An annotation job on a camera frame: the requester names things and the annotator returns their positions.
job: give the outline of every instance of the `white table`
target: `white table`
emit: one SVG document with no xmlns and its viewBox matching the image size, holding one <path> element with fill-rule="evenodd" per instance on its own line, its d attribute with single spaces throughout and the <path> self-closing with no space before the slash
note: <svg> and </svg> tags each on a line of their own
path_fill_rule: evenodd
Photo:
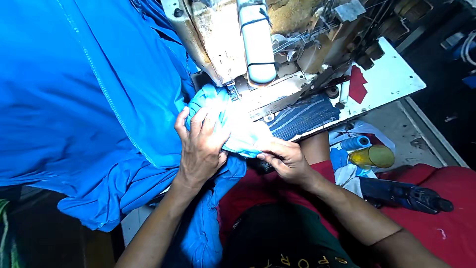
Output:
<svg viewBox="0 0 476 268">
<path fill-rule="evenodd" d="M 323 124 L 303 134 L 298 134 L 290 141 L 326 130 L 426 87 L 426 84 L 385 38 L 381 37 L 378 42 L 385 55 L 376 60 L 374 67 L 367 71 L 364 71 L 357 65 L 367 81 L 364 84 L 367 94 L 362 103 L 358 104 L 349 97 L 344 109 L 340 110 L 339 119 Z M 343 87 L 347 88 L 349 85 L 350 81 L 342 84 Z M 331 99 L 330 101 L 335 105 L 339 102 L 339 98 Z"/>
</svg>

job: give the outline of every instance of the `red cloth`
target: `red cloth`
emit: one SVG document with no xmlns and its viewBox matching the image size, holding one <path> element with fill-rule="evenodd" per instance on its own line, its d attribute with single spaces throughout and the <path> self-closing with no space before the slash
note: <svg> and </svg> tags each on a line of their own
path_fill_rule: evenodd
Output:
<svg viewBox="0 0 476 268">
<path fill-rule="evenodd" d="M 365 89 L 364 86 L 366 83 L 367 81 L 362 75 L 360 68 L 352 65 L 350 73 L 349 97 L 354 99 L 358 104 L 361 104 L 365 95 L 367 95 L 367 89 Z"/>
<path fill-rule="evenodd" d="M 335 182 L 330 161 L 311 166 L 326 179 Z M 434 168 L 418 164 L 397 181 L 418 184 L 437 191 L 453 202 L 455 210 L 437 215 L 405 208 L 385 207 L 381 211 L 410 231 L 433 254 L 453 268 L 473 267 L 476 263 L 476 172 L 463 167 Z M 220 240 L 224 245 L 233 225 L 248 208 L 260 204 L 290 202 L 303 205 L 321 216 L 322 224 L 334 236 L 342 226 L 330 216 L 327 206 L 297 187 L 286 184 L 276 172 L 258 175 L 248 170 L 246 175 L 220 200 L 218 222 Z"/>
<path fill-rule="evenodd" d="M 438 169 L 417 164 L 396 180 L 435 190 L 442 198 L 453 202 L 455 209 L 436 215 L 391 207 L 384 207 L 381 211 L 451 267 L 474 267 L 476 172 L 459 166 Z"/>
</svg>

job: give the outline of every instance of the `blue thread spool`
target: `blue thread spool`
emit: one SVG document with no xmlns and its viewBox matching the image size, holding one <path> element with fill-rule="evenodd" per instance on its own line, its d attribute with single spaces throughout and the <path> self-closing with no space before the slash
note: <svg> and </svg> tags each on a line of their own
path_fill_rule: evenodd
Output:
<svg viewBox="0 0 476 268">
<path fill-rule="evenodd" d="M 340 147 L 346 151 L 370 146 L 370 140 L 365 136 L 354 137 L 340 142 Z"/>
</svg>

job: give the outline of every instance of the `industrial sewing machine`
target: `industrial sewing machine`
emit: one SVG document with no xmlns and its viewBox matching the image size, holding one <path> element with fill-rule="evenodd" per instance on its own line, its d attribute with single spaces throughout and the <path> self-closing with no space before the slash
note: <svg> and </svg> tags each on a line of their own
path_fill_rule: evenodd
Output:
<svg viewBox="0 0 476 268">
<path fill-rule="evenodd" d="M 372 68 L 425 0 L 163 0 L 190 56 L 252 121 L 349 79 L 356 62 Z"/>
</svg>

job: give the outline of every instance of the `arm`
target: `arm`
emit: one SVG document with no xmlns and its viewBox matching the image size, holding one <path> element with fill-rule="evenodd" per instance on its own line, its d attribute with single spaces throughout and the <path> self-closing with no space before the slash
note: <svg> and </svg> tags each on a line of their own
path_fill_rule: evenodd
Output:
<svg viewBox="0 0 476 268">
<path fill-rule="evenodd" d="M 175 123 L 182 141 L 177 176 L 119 258 L 117 268 L 160 267 L 185 209 L 227 159 L 221 148 L 229 133 L 213 133 L 218 114 L 200 109 L 190 121 L 190 132 L 184 126 L 188 114 L 185 107 Z"/>
<path fill-rule="evenodd" d="M 286 182 L 299 185 L 324 201 L 347 231 L 365 246 L 372 246 L 389 267 L 448 267 L 364 199 L 313 170 L 298 144 L 274 138 L 257 147 L 264 152 L 258 158 L 270 163 Z"/>
</svg>

